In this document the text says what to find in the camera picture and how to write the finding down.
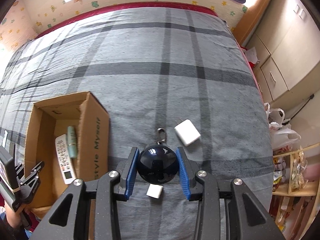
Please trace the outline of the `wooden shelf with clutter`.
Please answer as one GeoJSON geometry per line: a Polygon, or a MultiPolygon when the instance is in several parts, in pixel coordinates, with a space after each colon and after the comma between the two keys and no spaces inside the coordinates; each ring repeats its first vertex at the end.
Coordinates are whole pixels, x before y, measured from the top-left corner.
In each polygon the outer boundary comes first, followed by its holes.
{"type": "Polygon", "coordinates": [[[273,156],[274,174],[269,213],[286,239],[298,239],[310,228],[319,204],[319,179],[306,177],[305,152],[319,143],[273,156]]]}

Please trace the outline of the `brown cardboard box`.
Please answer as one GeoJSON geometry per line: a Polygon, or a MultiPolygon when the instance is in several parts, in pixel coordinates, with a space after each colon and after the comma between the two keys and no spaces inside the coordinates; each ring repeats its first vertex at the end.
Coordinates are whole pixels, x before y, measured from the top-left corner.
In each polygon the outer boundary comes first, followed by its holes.
{"type": "Polygon", "coordinates": [[[24,170],[44,162],[29,205],[43,218],[75,179],[99,179],[107,171],[110,116],[91,92],[34,103],[25,139],[24,170]]]}

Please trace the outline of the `grey plaid bed blanket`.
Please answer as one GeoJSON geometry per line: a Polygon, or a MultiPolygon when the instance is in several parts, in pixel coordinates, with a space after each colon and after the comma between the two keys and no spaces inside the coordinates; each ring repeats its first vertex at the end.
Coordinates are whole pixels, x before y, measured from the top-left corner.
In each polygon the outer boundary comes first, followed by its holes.
{"type": "MultiPolygon", "coordinates": [[[[268,211],[273,161],[263,100],[215,13],[128,6],[23,45],[1,81],[1,132],[16,145],[15,162],[24,165],[34,103],[79,92],[93,93],[110,116],[106,173],[133,147],[157,144],[164,128],[175,153],[182,147],[218,180],[240,178],[268,211]],[[186,119],[201,135],[189,146],[174,130],[186,119]]],[[[120,239],[194,239],[198,202],[186,199],[179,171],[159,199],[146,195],[149,184],[137,171],[131,196],[117,202],[120,239]]]]}

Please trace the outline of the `white air conditioner remote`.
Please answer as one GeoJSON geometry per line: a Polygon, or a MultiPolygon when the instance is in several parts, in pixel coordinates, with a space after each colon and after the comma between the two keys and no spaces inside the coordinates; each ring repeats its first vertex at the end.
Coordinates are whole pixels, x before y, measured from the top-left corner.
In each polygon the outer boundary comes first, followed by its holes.
{"type": "Polygon", "coordinates": [[[76,179],[76,175],[68,152],[67,135],[63,134],[55,139],[55,149],[63,181],[69,185],[76,179]]]}

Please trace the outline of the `large white charger plug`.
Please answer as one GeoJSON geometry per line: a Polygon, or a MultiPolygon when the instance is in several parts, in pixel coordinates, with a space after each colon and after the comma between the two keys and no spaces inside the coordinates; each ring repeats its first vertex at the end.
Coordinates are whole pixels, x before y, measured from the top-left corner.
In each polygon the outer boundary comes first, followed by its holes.
{"type": "Polygon", "coordinates": [[[189,119],[176,125],[174,130],[184,146],[189,146],[201,137],[199,131],[189,119]]]}

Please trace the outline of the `small white charger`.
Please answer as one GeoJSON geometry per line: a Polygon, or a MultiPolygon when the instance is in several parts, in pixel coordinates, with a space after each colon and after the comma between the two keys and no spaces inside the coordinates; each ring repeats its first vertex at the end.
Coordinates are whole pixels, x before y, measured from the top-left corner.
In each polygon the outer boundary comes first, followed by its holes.
{"type": "Polygon", "coordinates": [[[151,198],[159,199],[163,191],[162,185],[149,184],[146,195],[151,198]]]}

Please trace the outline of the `light teal tube bottle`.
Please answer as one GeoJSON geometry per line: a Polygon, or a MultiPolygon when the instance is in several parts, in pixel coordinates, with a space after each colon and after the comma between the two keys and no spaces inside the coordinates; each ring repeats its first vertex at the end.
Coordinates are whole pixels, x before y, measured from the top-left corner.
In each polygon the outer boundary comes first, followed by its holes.
{"type": "Polygon", "coordinates": [[[67,127],[67,148],[68,148],[69,157],[71,159],[75,159],[78,155],[78,150],[77,150],[76,132],[73,126],[67,127]]]}

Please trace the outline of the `white plastic bag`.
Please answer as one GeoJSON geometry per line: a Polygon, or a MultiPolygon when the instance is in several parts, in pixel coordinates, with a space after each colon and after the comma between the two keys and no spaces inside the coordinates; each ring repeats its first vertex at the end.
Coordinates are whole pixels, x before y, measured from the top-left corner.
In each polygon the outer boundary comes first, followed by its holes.
{"type": "Polygon", "coordinates": [[[284,125],[285,112],[281,108],[271,108],[269,103],[264,103],[268,119],[272,150],[286,152],[300,142],[301,136],[291,128],[290,124],[284,125]]]}

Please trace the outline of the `beige wardrobe cabinet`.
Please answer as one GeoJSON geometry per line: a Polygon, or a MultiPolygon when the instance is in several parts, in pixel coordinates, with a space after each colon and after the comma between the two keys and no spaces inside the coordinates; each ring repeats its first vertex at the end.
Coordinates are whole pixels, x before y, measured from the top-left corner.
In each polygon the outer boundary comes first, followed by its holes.
{"type": "Polygon", "coordinates": [[[301,0],[271,0],[247,44],[263,100],[288,111],[319,90],[319,28],[301,0]]]}

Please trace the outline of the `dark round glossy jar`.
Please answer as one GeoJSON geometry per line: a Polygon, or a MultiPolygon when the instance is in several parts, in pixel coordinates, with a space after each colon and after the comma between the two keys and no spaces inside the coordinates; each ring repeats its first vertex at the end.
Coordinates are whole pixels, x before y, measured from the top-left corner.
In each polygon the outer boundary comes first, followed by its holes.
{"type": "Polygon", "coordinates": [[[176,153],[165,144],[150,144],[139,154],[137,171],[148,183],[162,185],[179,171],[176,153]]]}

